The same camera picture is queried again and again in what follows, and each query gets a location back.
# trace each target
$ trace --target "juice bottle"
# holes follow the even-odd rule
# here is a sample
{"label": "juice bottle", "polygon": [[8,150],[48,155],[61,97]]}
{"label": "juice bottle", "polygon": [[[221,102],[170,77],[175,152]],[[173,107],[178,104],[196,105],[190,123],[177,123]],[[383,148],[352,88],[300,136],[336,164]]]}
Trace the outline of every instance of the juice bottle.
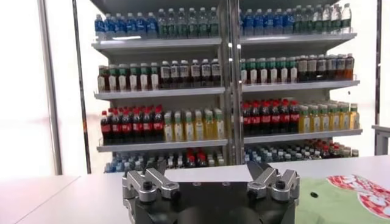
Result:
{"label": "juice bottle", "polygon": [[197,141],[202,141],[204,139],[204,125],[202,120],[202,112],[200,110],[195,110],[195,139]]}
{"label": "juice bottle", "polygon": [[185,138],[187,141],[195,140],[193,114],[190,111],[185,112]]}
{"label": "juice bottle", "polygon": [[177,141],[177,142],[184,141],[184,137],[183,137],[183,124],[182,124],[182,112],[181,111],[176,111],[175,112],[174,133],[175,133],[175,141]]}
{"label": "juice bottle", "polygon": [[349,113],[349,121],[350,121],[350,128],[351,129],[359,129],[359,119],[360,115],[358,113],[358,105],[356,103],[351,103],[351,112]]}

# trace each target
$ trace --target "bottle label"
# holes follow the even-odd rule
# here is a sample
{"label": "bottle label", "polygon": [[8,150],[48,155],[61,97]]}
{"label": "bottle label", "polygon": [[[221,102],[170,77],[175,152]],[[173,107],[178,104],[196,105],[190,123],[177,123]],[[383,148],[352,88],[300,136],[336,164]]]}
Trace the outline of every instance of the bottle label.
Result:
{"label": "bottle label", "polygon": [[291,82],[296,83],[298,77],[298,70],[297,68],[291,68]]}
{"label": "bottle label", "polygon": [[287,73],[288,73],[288,70],[286,68],[283,68],[282,71],[281,71],[281,81],[282,83],[287,83]]}

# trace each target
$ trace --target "soda bottle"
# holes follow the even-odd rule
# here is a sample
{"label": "soda bottle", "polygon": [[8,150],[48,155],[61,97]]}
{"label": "soda bottle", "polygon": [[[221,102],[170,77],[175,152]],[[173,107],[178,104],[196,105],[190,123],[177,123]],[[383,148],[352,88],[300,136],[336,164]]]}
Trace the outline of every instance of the soda bottle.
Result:
{"label": "soda bottle", "polygon": [[200,75],[200,65],[198,60],[194,59],[191,65],[191,77],[193,79],[193,86],[200,88],[202,86],[202,76]]}
{"label": "soda bottle", "polygon": [[264,16],[261,9],[258,9],[255,14],[253,29],[255,35],[264,35]]}
{"label": "soda bottle", "polygon": [[169,89],[171,87],[171,67],[167,61],[163,61],[161,65],[161,87]]}
{"label": "soda bottle", "polygon": [[264,34],[272,35],[274,33],[274,15],[272,9],[267,9],[264,15]]}
{"label": "soda bottle", "polygon": [[199,32],[199,26],[197,23],[197,15],[194,8],[190,8],[190,12],[188,15],[188,37],[189,38],[197,38]]}
{"label": "soda bottle", "polygon": [[141,12],[136,14],[136,31],[138,36],[146,37],[146,20]]}
{"label": "soda bottle", "polygon": [[282,9],[277,9],[274,16],[274,34],[283,34],[283,13]]}
{"label": "soda bottle", "polygon": [[294,14],[291,9],[287,9],[283,14],[283,34],[292,34],[294,32]]}
{"label": "soda bottle", "polygon": [[298,108],[298,102],[296,100],[291,101],[291,105],[289,108],[289,132],[291,133],[298,133],[298,127],[299,127],[299,108]]}
{"label": "soda bottle", "polygon": [[246,10],[244,18],[244,36],[252,36],[254,34],[254,16],[252,9]]}
{"label": "soda bottle", "polygon": [[95,35],[97,36],[97,40],[105,40],[105,27],[102,16],[100,14],[96,14]]}
{"label": "soda bottle", "polygon": [[152,12],[147,14],[146,32],[149,39],[156,39],[158,35],[158,22]]}
{"label": "soda bottle", "polygon": [[199,12],[199,36],[204,38],[208,37],[208,18],[207,18],[206,9],[204,7],[200,8]]}
{"label": "soda bottle", "polygon": [[185,16],[184,8],[179,8],[179,14],[177,17],[177,36],[179,38],[187,38],[187,17]]}
{"label": "soda bottle", "polygon": [[172,61],[171,64],[171,88],[178,88],[182,83],[182,79],[180,77],[180,66],[177,61]]}
{"label": "soda bottle", "polygon": [[210,36],[219,36],[219,21],[216,7],[212,7],[210,11]]}
{"label": "soda bottle", "polygon": [[166,15],[164,9],[158,10],[158,37],[167,38],[168,37],[168,23],[166,20]]}
{"label": "soda bottle", "polygon": [[213,80],[211,76],[211,66],[208,63],[208,59],[202,61],[202,86],[213,86]]}
{"label": "soda bottle", "polygon": [[188,61],[182,60],[180,64],[179,88],[189,88],[191,87],[192,80]]}
{"label": "soda bottle", "polygon": [[168,9],[168,38],[177,37],[175,12],[172,8]]}
{"label": "soda bottle", "polygon": [[133,13],[129,12],[127,14],[126,21],[126,30],[128,36],[137,36],[137,24],[136,20],[133,16]]}
{"label": "soda bottle", "polygon": [[219,66],[218,58],[214,58],[213,61],[211,61],[211,77],[213,86],[221,86],[221,68]]}
{"label": "soda bottle", "polygon": [[349,3],[344,5],[344,10],[341,15],[341,32],[342,33],[350,33],[351,32],[351,20],[352,20],[352,12],[349,7]]}
{"label": "soda bottle", "polygon": [[249,136],[251,134],[252,126],[252,114],[250,112],[250,106],[248,103],[243,104],[243,123],[244,123],[244,136]]}

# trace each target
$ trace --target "water bottle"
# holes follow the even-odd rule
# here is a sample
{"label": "water bottle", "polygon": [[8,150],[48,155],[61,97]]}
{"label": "water bottle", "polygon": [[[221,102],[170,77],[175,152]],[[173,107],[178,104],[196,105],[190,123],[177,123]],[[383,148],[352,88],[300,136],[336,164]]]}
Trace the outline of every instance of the water bottle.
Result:
{"label": "water bottle", "polygon": [[287,9],[283,15],[283,34],[294,32],[294,14],[291,9]]}
{"label": "water bottle", "polygon": [[177,36],[179,38],[187,38],[187,18],[185,16],[184,8],[179,8],[179,14],[177,17]]}
{"label": "water bottle", "polygon": [[277,9],[274,16],[274,34],[280,35],[283,33],[283,14],[282,9]]}
{"label": "water bottle", "polygon": [[104,22],[100,14],[96,14],[95,35],[97,36],[97,40],[99,41],[105,40]]}
{"label": "water bottle", "polygon": [[264,16],[264,34],[272,35],[274,33],[274,15],[272,14],[272,9],[267,9],[267,12]]}
{"label": "water bottle", "polygon": [[258,9],[256,11],[253,23],[255,35],[264,35],[264,16],[263,11],[261,11],[261,9]]}
{"label": "water bottle", "polygon": [[210,36],[218,37],[219,36],[219,21],[217,16],[216,7],[212,7],[210,10]]}
{"label": "water bottle", "polygon": [[167,38],[168,37],[168,23],[166,21],[166,15],[164,9],[158,10],[158,37]]}
{"label": "water bottle", "polygon": [[168,9],[168,38],[176,38],[176,19],[172,8]]}
{"label": "water bottle", "polygon": [[194,8],[190,8],[188,15],[188,38],[197,38],[199,26],[197,24],[197,16]]}
{"label": "water bottle", "polygon": [[349,7],[349,3],[344,5],[344,10],[342,11],[341,16],[341,32],[342,33],[350,33],[351,30],[351,22],[352,22],[352,12]]}
{"label": "water bottle", "polygon": [[149,12],[147,14],[146,32],[147,32],[147,37],[149,39],[156,39],[157,38],[158,24],[157,24],[156,17],[154,17],[154,14],[152,12]]}
{"label": "water bottle", "polygon": [[133,16],[133,13],[129,12],[127,14],[127,21],[126,21],[126,27],[127,27],[127,35],[128,36],[137,36],[137,22],[135,21],[135,18]]}
{"label": "water bottle", "polygon": [[142,38],[146,37],[146,20],[141,12],[136,14],[136,23],[137,34]]}
{"label": "water bottle", "polygon": [[199,36],[208,37],[208,18],[206,9],[204,7],[200,8],[199,12]]}

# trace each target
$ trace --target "plastic bottle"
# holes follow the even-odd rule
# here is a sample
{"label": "plastic bottle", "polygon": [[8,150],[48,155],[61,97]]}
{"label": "plastic bottle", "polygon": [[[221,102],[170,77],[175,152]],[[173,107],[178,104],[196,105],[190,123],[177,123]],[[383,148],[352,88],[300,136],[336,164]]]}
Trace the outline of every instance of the plastic bottle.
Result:
{"label": "plastic bottle", "polygon": [[352,22],[352,12],[349,7],[349,3],[346,3],[344,5],[344,10],[342,11],[342,16],[341,16],[342,33],[350,33],[352,31],[351,22]]}
{"label": "plastic bottle", "polygon": [[95,19],[95,35],[98,41],[106,40],[105,39],[105,27],[102,16],[100,14],[96,14]]}
{"label": "plastic bottle", "polygon": [[261,9],[258,9],[255,14],[253,29],[255,35],[264,35],[264,16]]}
{"label": "plastic bottle", "polygon": [[208,32],[208,16],[205,8],[200,8],[199,12],[199,37],[205,38],[209,36]]}
{"label": "plastic bottle", "polygon": [[283,34],[283,13],[282,9],[277,9],[274,16],[274,34]]}
{"label": "plastic bottle", "polygon": [[179,38],[187,38],[188,31],[187,31],[187,17],[185,15],[184,8],[179,8],[179,14],[177,15],[177,37]]}

